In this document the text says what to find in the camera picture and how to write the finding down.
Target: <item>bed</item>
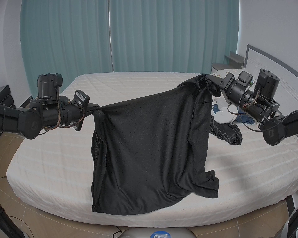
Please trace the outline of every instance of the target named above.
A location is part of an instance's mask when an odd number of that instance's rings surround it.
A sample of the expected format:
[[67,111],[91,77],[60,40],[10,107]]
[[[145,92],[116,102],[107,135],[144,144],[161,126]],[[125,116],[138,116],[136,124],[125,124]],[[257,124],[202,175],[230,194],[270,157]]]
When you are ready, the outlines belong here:
[[[252,62],[254,52],[246,56]],[[247,70],[254,72],[259,65],[249,62],[247,60]],[[270,63],[268,61],[263,68],[271,68]],[[279,71],[273,73],[280,77]],[[85,74],[77,77],[61,95],[72,98],[75,90],[81,89],[90,96],[90,102],[102,106],[170,90],[196,75],[166,72]],[[292,106],[296,106],[295,99],[293,96]],[[243,135],[241,146],[229,145],[209,135],[205,168],[206,171],[215,169],[219,178],[218,199],[191,193],[171,207],[147,214],[115,216],[92,212],[92,116],[85,118],[79,132],[58,128],[34,140],[25,139],[8,167],[7,179],[24,202],[70,220],[132,227],[218,223],[275,204],[298,190],[297,137],[270,146],[261,133],[252,132],[242,124],[238,126]]]

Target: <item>robot logo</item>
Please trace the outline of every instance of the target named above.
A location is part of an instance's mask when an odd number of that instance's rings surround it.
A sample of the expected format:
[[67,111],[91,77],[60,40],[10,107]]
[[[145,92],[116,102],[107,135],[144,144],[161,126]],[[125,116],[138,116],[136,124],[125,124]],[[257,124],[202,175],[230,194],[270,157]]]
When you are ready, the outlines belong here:
[[169,233],[167,233],[166,231],[157,231],[154,232],[150,238],[172,238],[171,235]]

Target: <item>white headboard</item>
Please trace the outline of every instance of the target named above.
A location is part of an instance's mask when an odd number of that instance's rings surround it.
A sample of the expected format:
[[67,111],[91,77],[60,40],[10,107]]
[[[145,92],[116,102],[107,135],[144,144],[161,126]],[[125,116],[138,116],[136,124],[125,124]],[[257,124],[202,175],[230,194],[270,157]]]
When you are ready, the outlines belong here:
[[255,81],[261,68],[277,75],[280,82],[274,99],[280,104],[279,110],[282,114],[288,115],[298,109],[298,72],[296,70],[251,45],[247,45],[244,67],[252,74]]

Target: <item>black fabric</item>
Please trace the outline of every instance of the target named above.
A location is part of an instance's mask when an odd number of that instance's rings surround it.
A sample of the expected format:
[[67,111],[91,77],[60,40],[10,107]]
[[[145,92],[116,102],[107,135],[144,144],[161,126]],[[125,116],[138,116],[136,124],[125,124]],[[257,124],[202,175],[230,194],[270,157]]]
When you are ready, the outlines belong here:
[[218,197],[215,172],[205,172],[212,95],[205,75],[177,88],[103,106],[94,113],[92,211],[148,213],[191,192]]
[[210,133],[221,140],[225,140],[230,145],[241,145],[242,134],[238,126],[230,123],[217,123],[213,116],[211,116]]

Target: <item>curtain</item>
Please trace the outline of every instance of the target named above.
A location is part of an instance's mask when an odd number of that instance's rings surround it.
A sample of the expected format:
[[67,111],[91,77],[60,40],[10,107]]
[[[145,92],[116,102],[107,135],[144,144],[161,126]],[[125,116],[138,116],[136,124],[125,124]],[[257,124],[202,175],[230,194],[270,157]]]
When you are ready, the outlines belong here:
[[61,92],[79,75],[113,71],[108,15],[108,0],[23,0],[21,47],[33,97],[42,73],[61,74]]
[[239,0],[110,0],[114,72],[210,73],[236,52]]

